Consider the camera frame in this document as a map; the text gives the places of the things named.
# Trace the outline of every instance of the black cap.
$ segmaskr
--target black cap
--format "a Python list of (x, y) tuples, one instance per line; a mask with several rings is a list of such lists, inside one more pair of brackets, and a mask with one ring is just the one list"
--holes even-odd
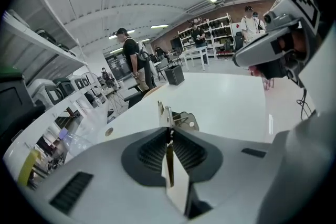
[(125, 28), (119, 28), (117, 32), (115, 32), (116, 35), (119, 34), (125, 34), (127, 35), (127, 30)]
[(246, 7), (245, 7), (245, 11), (248, 11), (248, 10), (249, 10), (249, 11), (252, 11), (253, 9), (252, 9), (251, 6), (246, 6)]

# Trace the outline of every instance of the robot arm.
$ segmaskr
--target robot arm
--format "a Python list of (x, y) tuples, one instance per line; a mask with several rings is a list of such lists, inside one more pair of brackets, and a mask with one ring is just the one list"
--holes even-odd
[[(318, 9), (311, 0), (276, 0), (264, 19), (266, 33), (234, 54), (235, 65), (256, 66), (267, 79), (287, 76), (303, 87), (298, 75), (317, 48)], [(304, 55), (294, 50), (291, 36), (300, 25), (306, 44)], [(285, 41), (284, 48), (279, 38)]]

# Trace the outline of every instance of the white floor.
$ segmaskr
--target white floor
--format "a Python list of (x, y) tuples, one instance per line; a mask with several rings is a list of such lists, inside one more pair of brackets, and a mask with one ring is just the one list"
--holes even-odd
[[(188, 61), (189, 72), (206, 72), (206, 73), (225, 73), (225, 74), (237, 74), (243, 76), (250, 76), (250, 72), (244, 68), (235, 66), (231, 58), (217, 59), (210, 58), (210, 66), (205, 67), (205, 71), (202, 70), (202, 64), (200, 59), (195, 59), (195, 67), (192, 66), (191, 61)], [(183, 72), (187, 72), (184, 62), (182, 61)], [(136, 92), (135, 89), (127, 90), (127, 88), (135, 83), (133, 78), (124, 81), (125, 87), (119, 92), (123, 97), (130, 96)], [(155, 83), (157, 86), (164, 85), (166, 81), (162, 78), (159, 81), (155, 78)], [(275, 135), (280, 131), (285, 131), (291, 129), (293, 126), (298, 124), (301, 114), (301, 106), (296, 103), (296, 100), (301, 99), (303, 95), (303, 90), (298, 88), (291, 80), (287, 78), (275, 79), (274, 88), (265, 90), (266, 98), (266, 126), (265, 142), (272, 142)], [(307, 94), (306, 102), (308, 103), (310, 109), (313, 111), (314, 106), (312, 101)], [(128, 109), (128, 104), (121, 102), (122, 107), (117, 104), (118, 113), (114, 113), (114, 116), (123, 113)]]

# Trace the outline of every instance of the black cable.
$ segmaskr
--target black cable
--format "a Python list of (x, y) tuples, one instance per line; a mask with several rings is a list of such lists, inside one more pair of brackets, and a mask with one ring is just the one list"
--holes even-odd
[[(309, 118), (312, 115), (311, 109), (308, 106), (308, 104), (306, 103), (306, 96), (307, 96), (307, 89), (304, 88), (303, 89), (303, 96), (302, 96), (301, 100), (300, 99), (296, 100), (296, 103), (301, 106), (301, 120), (302, 121), (303, 121), (303, 118), (302, 118), (303, 112), (305, 112), (307, 118)], [(308, 116), (308, 113), (306, 112), (306, 110), (304, 109), (305, 105), (309, 109), (309, 112), (310, 112), (309, 116)]]

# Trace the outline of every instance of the brick wall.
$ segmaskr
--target brick wall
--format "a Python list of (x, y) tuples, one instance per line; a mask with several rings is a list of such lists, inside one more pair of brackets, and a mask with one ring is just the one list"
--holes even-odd
[[(232, 22), (238, 23), (241, 21), (241, 18), (245, 14), (245, 6), (251, 5), (253, 10), (259, 14), (259, 18), (263, 20), (262, 18), (263, 14), (269, 11), (273, 3), (274, 1), (266, 0), (266, 1), (255, 1), (255, 2), (250, 2), (250, 3), (237, 4), (237, 5), (219, 8), (212, 12), (203, 14), (201, 17), (202, 19), (208, 18), (212, 20), (212, 19), (224, 17), (226, 16), (226, 13), (229, 13), (229, 15), (231, 16)], [(163, 50), (171, 50), (172, 45), (170, 41), (178, 36), (177, 31), (183, 31), (189, 26), (190, 25), (188, 22), (185, 22), (185, 23), (180, 24), (179, 26), (176, 26), (175, 28), (173, 28), (172, 30), (164, 34), (163, 36), (159, 37), (157, 40), (153, 41), (151, 43), (153, 49), (157, 45), (161, 47)]]

